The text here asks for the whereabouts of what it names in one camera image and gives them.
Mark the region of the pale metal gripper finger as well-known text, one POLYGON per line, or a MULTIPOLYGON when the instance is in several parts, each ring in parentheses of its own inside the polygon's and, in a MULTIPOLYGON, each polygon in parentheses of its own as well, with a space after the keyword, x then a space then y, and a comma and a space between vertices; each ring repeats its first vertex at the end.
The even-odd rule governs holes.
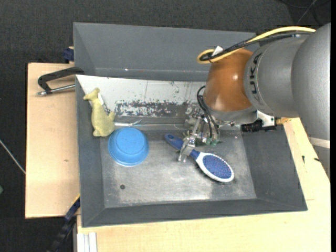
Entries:
POLYGON ((183 144, 183 163, 186 162, 186 158, 191 154, 191 152, 194 150, 195 144, 190 143, 184 143, 183 144))
POLYGON ((186 162, 186 158, 188 157, 189 155, 189 140, 186 139, 184 140, 183 144, 182 144, 182 147, 180 149, 180 154, 178 156, 178 161, 179 162, 186 162))

